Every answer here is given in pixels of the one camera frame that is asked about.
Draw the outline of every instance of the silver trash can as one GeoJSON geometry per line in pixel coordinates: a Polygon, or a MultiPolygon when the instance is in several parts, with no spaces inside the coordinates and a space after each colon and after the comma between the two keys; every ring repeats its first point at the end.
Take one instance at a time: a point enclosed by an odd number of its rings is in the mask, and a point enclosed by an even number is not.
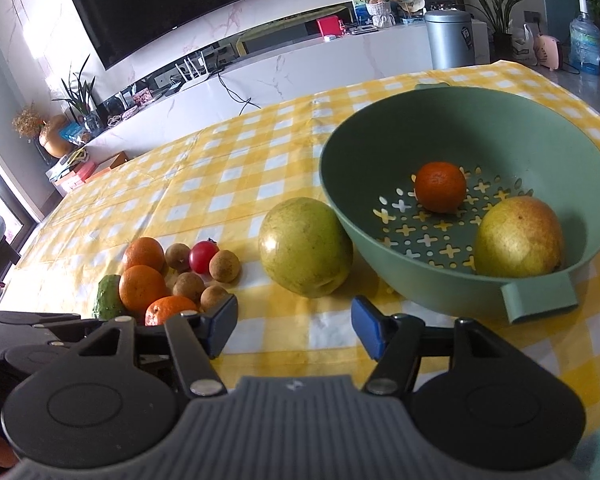
{"type": "Polygon", "coordinates": [[[433,68],[475,64],[471,15],[464,10],[432,10],[424,15],[433,68]]]}

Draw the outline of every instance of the yellow pear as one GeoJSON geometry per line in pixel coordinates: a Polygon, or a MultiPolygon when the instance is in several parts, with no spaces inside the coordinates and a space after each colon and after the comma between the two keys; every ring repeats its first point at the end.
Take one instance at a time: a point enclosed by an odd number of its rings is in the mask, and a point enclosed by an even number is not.
{"type": "Polygon", "coordinates": [[[307,298],[331,294],[353,261],[353,244],[336,213],[313,198],[291,198],[269,211],[258,245],[269,277],[307,298]]]}
{"type": "Polygon", "coordinates": [[[474,242],[475,270],[498,278],[529,278],[560,268],[564,239],[553,210],[530,196],[507,198],[482,219],[474,242]]]}

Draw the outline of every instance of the marble wall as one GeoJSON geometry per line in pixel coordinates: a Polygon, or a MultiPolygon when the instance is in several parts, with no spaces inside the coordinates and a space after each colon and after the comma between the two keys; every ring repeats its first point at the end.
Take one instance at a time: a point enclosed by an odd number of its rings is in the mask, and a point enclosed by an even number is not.
{"type": "Polygon", "coordinates": [[[197,48],[296,12],[346,0],[243,0],[170,32],[105,71],[71,0],[0,0],[0,49],[25,101],[59,111],[60,77],[91,55],[87,76],[96,76],[103,98],[197,48]]]}

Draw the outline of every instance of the pink box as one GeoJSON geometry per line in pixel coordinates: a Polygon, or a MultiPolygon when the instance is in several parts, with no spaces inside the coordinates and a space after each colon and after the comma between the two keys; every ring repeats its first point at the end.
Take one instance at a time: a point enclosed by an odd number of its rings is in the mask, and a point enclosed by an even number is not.
{"type": "Polygon", "coordinates": [[[57,182],[57,186],[64,189],[66,192],[81,186],[85,181],[93,174],[96,169],[96,163],[90,160],[89,162],[82,162],[78,166],[71,170],[67,175],[62,177],[57,182]]]}

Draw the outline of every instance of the black circular mount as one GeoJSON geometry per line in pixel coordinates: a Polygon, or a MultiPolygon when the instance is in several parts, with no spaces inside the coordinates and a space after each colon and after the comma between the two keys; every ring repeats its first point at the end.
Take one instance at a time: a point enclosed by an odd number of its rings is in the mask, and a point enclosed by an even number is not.
{"type": "Polygon", "coordinates": [[[565,458],[584,429],[580,399],[544,370],[485,361],[437,376],[414,394],[410,411],[423,436],[484,469],[531,470],[565,458]]]}
{"type": "Polygon", "coordinates": [[[129,460],[176,422],[173,392],[115,357],[61,359],[21,383],[2,409],[16,453],[59,468],[129,460]]]}

